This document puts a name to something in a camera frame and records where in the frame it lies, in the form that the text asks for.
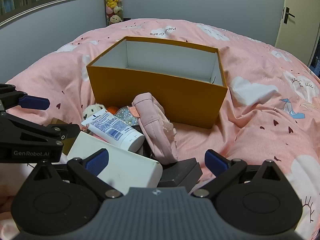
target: white box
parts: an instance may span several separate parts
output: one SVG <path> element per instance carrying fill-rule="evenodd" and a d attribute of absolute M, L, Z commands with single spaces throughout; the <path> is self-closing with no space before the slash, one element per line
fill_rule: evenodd
<path fill-rule="evenodd" d="M 130 187 L 157 187 L 162 166 L 158 161 L 122 150 L 89 134 L 80 132 L 67 158 L 85 159 L 96 151 L 105 148 L 109 153 L 109 163 L 98 178 L 127 194 Z"/>
<path fill-rule="evenodd" d="M 206 129 L 228 91 L 219 50 L 184 41 L 124 37 L 87 70 L 99 104 L 130 106 L 137 95 L 150 92 L 171 122 Z"/>

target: orange box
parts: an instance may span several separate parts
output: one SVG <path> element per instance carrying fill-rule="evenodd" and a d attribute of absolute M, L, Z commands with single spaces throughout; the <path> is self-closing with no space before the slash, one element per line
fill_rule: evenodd
<path fill-rule="evenodd" d="M 87 66 L 97 103 L 131 106 L 150 92 L 171 122 L 210 129 L 227 86 L 219 50 L 167 39 L 124 37 Z"/>

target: cloud print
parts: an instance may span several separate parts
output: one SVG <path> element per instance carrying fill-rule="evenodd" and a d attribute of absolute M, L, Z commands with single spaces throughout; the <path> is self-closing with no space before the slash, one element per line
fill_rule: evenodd
<path fill-rule="evenodd" d="M 309 240 L 316 230 L 320 213 L 320 165 L 314 157 L 300 155 L 293 160 L 291 173 L 286 177 L 304 206 L 296 232 Z"/>
<path fill-rule="evenodd" d="M 73 51 L 76 47 L 77 47 L 76 45 L 66 44 L 55 52 Z"/>
<path fill-rule="evenodd" d="M 82 69 L 81 69 L 81 76 L 83 81 L 89 80 L 89 75 L 87 71 L 87 65 L 91 62 L 90 55 L 82 55 Z"/>
<path fill-rule="evenodd" d="M 220 31 L 215 30 L 208 25 L 197 24 L 197 27 L 199 27 L 209 36 L 214 37 L 216 40 L 230 41 L 230 39 L 227 36 L 223 35 Z"/>
<path fill-rule="evenodd" d="M 292 62 L 291 59 L 287 58 L 285 55 L 283 55 L 282 52 L 279 52 L 277 50 L 273 50 L 270 52 L 273 56 L 275 56 L 276 58 L 283 58 L 285 61 L 289 61 Z"/>
<path fill-rule="evenodd" d="M 254 39 L 249 38 L 249 37 L 247 37 L 247 38 L 248 38 L 248 40 L 250 40 L 250 41 L 255 41 L 255 42 L 257 42 L 257 43 L 261 43 L 261 42 L 262 42 L 262 41 L 254 40 Z"/>
<path fill-rule="evenodd" d="M 159 28 L 156 30 L 152 30 L 150 35 L 154 35 L 157 38 L 167 38 L 169 33 L 172 33 L 176 30 L 176 27 L 166 26 L 165 28 Z"/>
<path fill-rule="evenodd" d="M 295 76 L 286 71 L 283 73 L 285 79 L 290 85 L 290 88 L 297 95 L 312 104 L 312 99 L 319 95 L 318 87 L 305 76 Z"/>
<path fill-rule="evenodd" d="M 232 80 L 230 90 L 232 96 L 244 106 L 252 106 L 258 102 L 265 103 L 279 91 L 274 85 L 250 83 L 242 77 L 235 77 Z"/>

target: dark gray box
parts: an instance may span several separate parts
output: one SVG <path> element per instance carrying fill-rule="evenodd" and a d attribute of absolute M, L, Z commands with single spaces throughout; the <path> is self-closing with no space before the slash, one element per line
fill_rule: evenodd
<path fill-rule="evenodd" d="M 185 187 L 186 191 L 189 193 L 195 184 L 198 183 L 201 176 L 202 170 L 200 164 L 197 163 L 196 166 L 194 166 L 194 168 L 185 177 L 185 179 L 178 185 L 178 187 Z"/>
<path fill-rule="evenodd" d="M 196 158 L 163 166 L 158 187 L 186 187 L 189 192 L 198 182 L 202 171 Z"/>

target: blue gripper pad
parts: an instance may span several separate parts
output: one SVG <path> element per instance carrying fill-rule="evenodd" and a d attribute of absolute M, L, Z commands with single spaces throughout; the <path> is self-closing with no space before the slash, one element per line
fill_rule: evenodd
<path fill-rule="evenodd" d="M 109 163 L 109 153 L 106 149 L 98 150 L 86 159 L 85 168 L 93 175 L 98 176 Z"/>
<path fill-rule="evenodd" d="M 216 177 L 228 169 L 228 164 L 217 158 L 209 150 L 205 152 L 204 164 Z"/>
<path fill-rule="evenodd" d="M 19 99 L 19 106 L 28 109 L 47 110 L 50 106 L 50 101 L 48 98 L 39 98 L 26 95 Z"/>

